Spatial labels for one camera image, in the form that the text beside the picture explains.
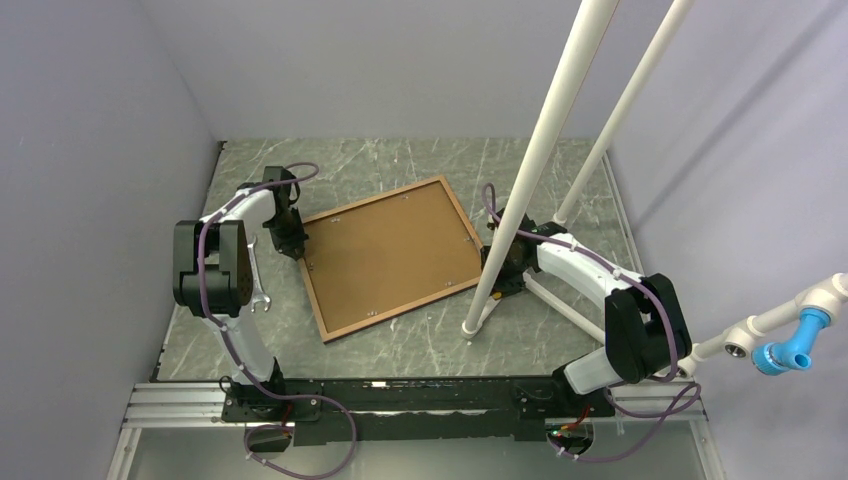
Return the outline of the blue wooden picture frame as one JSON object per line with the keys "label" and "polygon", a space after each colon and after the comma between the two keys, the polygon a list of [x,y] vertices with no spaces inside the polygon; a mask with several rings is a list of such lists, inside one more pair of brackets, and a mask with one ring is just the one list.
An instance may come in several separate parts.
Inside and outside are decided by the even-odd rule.
{"label": "blue wooden picture frame", "polygon": [[305,220],[300,260],[324,343],[475,287],[482,242],[443,175]]}

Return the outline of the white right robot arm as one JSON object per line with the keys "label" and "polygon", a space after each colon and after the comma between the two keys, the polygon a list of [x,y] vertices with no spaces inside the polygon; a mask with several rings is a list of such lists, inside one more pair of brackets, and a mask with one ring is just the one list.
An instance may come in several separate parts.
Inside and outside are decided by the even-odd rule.
{"label": "white right robot arm", "polygon": [[641,276],[580,243],[565,227],[523,217],[479,316],[485,321],[506,297],[532,289],[549,305],[558,297],[532,287],[530,275],[546,273],[576,289],[598,307],[603,324],[580,324],[597,334],[600,348],[558,368],[551,388],[557,411],[574,415],[590,394],[644,380],[668,382],[678,376],[693,342],[671,280]]}

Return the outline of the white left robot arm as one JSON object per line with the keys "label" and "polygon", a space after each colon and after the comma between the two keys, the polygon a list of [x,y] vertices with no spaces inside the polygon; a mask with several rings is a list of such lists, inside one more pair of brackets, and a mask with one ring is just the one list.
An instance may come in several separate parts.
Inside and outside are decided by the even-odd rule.
{"label": "white left robot arm", "polygon": [[255,246],[268,232],[274,250],[293,260],[305,255],[308,235],[296,206],[302,178],[295,167],[269,166],[258,182],[241,184],[233,197],[173,234],[173,296],[213,331],[230,360],[230,391],[264,420],[287,406],[278,360],[261,338],[256,307],[269,308]]}

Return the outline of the silver open-end wrench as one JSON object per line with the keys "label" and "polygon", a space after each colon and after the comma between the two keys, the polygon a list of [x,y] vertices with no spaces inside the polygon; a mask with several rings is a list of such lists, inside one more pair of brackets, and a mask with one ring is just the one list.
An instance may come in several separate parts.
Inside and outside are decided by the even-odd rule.
{"label": "silver open-end wrench", "polygon": [[250,300],[250,308],[251,312],[255,313],[257,310],[262,310],[263,312],[268,312],[272,305],[271,297],[265,292],[261,275],[259,271],[258,261],[256,257],[256,244],[258,241],[258,237],[256,235],[252,235],[247,243],[248,257],[250,262],[250,268],[252,273],[252,296]]}

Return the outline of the blue pipe fitting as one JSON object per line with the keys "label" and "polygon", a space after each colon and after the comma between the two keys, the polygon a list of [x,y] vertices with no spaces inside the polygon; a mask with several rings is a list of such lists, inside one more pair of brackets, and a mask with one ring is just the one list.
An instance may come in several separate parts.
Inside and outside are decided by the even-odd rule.
{"label": "blue pipe fitting", "polygon": [[831,316],[820,308],[805,307],[799,313],[799,324],[784,342],[771,342],[757,347],[751,354],[756,369],[768,376],[789,371],[807,371],[813,365],[810,356],[819,333],[831,325]]}

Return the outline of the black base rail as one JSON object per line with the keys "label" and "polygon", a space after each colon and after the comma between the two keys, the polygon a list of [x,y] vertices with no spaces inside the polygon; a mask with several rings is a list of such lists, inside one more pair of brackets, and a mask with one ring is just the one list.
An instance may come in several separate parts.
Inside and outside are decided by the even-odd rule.
{"label": "black base rail", "polygon": [[551,375],[297,379],[286,399],[254,387],[224,387],[225,423],[285,422],[297,446],[329,442],[506,437],[543,441],[560,425],[611,418],[596,391],[578,395]]}

